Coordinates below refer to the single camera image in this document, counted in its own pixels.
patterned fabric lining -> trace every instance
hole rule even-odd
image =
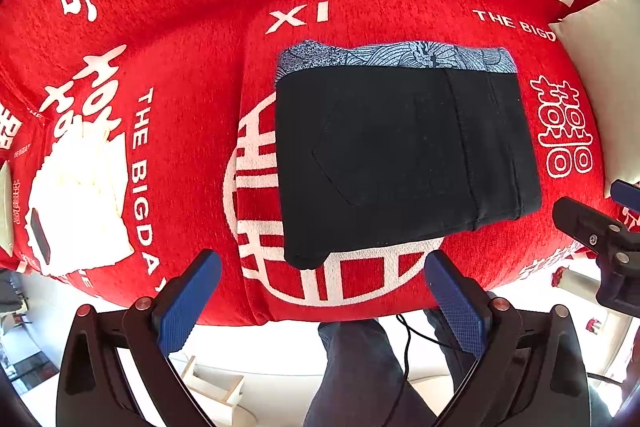
[[[329,66],[394,66],[399,68],[452,68],[517,73],[505,48],[464,48],[455,44],[408,41],[372,44],[352,50],[306,40],[284,50],[278,59],[276,82],[293,71]]]

person's leg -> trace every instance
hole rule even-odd
[[[451,379],[453,380],[453,391],[455,393],[463,380],[465,380],[466,374],[476,363],[476,357],[471,353],[458,351],[458,349],[460,349],[460,344],[458,344],[453,331],[451,331],[451,328],[449,327],[447,319],[439,308],[425,310],[424,314],[427,315],[427,320],[434,329],[436,339],[441,343],[454,348],[449,349],[447,347],[441,347],[440,349],[447,360],[447,367],[449,367]]]
[[[611,423],[609,407],[591,385],[589,386],[589,404],[591,406],[591,427],[607,427]]]
[[[327,366],[303,427],[382,427],[402,385],[402,368],[374,320],[322,323]],[[429,427],[436,416],[407,383],[391,427]]]

cable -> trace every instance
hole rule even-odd
[[[412,328],[409,324],[407,324],[406,322],[406,318],[404,318],[404,316],[402,314],[398,314],[396,315],[396,319],[398,320],[398,322],[400,322],[405,328],[408,328],[410,331],[413,331],[416,335],[418,335],[419,337],[424,338],[427,341],[430,341],[434,344],[438,344],[440,347],[446,347],[447,349],[453,349],[454,351],[461,351],[462,353],[464,353],[463,349],[460,349],[459,347],[453,347],[453,346],[449,346],[449,344],[445,344],[442,343],[441,341],[437,341],[436,339],[432,339],[431,337],[427,337],[427,335],[423,335],[422,333],[420,333],[420,331],[416,331],[414,330],[414,328]]]
[[[402,393],[404,393],[404,390],[406,388],[406,383],[407,383],[408,378],[409,378],[409,345],[411,344],[411,333],[412,333],[412,331],[416,335],[418,335],[419,337],[422,337],[425,340],[428,340],[428,341],[430,341],[430,342],[432,342],[434,344],[438,344],[441,347],[448,347],[449,349],[455,349],[456,351],[462,351],[462,349],[460,349],[459,347],[452,347],[452,346],[449,346],[448,344],[441,343],[440,341],[437,341],[436,339],[432,339],[431,337],[427,337],[426,335],[423,335],[422,333],[420,333],[420,331],[414,330],[414,328],[412,328],[407,323],[406,318],[404,318],[404,316],[401,313],[396,315],[396,319],[398,320],[399,323],[401,323],[406,328],[406,346],[404,346],[404,375],[402,376],[402,384],[400,385],[400,390],[398,391],[398,395],[396,396],[396,399],[394,400],[394,404],[391,406],[389,414],[386,416],[386,419],[385,419],[384,423],[382,424],[382,427],[389,427],[389,424],[391,423],[391,420],[393,419],[394,414],[396,413],[396,409],[398,409],[398,404],[400,403],[400,400],[402,399]]]
[[[595,373],[587,373],[588,378],[593,378],[593,380],[600,380],[604,383],[612,383],[618,387],[622,387],[622,383],[617,380],[613,380],[613,378],[603,377],[602,375],[596,375]]]
[[[406,321],[404,321],[404,323],[400,319],[398,319],[398,321],[404,324],[404,327],[406,328],[406,346],[404,346],[404,375],[402,375],[402,384],[400,384],[400,391],[398,391],[398,395],[396,396],[394,404],[391,406],[391,410],[386,416],[382,427],[389,427],[389,424],[391,423],[391,420],[396,413],[396,409],[398,408],[398,404],[400,403],[400,399],[402,398],[402,393],[404,393],[404,389],[406,388],[407,379],[409,378],[409,344],[411,344],[412,328],[409,326],[409,324],[406,323]]]

red blanket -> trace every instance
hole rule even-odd
[[[547,23],[597,0],[4,0],[0,102],[14,174],[14,256],[36,269],[24,229],[31,181],[74,115],[126,133],[123,220],[135,253],[68,275],[122,305],[154,295],[202,249],[223,259],[205,324],[339,320],[433,304],[420,269],[441,247],[487,288],[566,253],[551,207],[602,211],[602,152],[580,79]],[[352,47],[427,39],[504,46],[518,67],[543,190],[518,221],[400,247],[332,255],[303,273],[282,257],[274,155],[278,53],[314,39]]]

white pillow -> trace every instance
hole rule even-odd
[[[615,180],[640,182],[640,0],[602,0],[549,27],[589,96],[608,198]]]
[[[12,210],[11,172],[9,162],[0,169],[0,247],[14,255],[14,213]]]

